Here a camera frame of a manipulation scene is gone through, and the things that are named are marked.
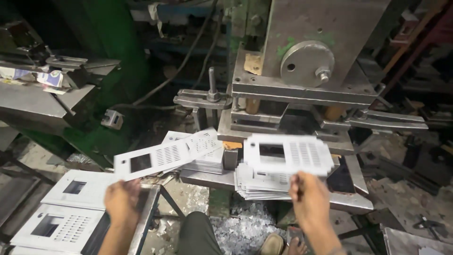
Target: mounting hole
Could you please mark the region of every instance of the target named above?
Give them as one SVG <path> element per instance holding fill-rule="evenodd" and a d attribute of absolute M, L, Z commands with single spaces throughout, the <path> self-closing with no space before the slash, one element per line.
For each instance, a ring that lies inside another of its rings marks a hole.
<path fill-rule="evenodd" d="M 289 64 L 286 66 L 286 68 L 288 69 L 288 71 L 292 72 L 294 71 L 294 69 L 296 69 L 296 65 L 295 64 Z"/>

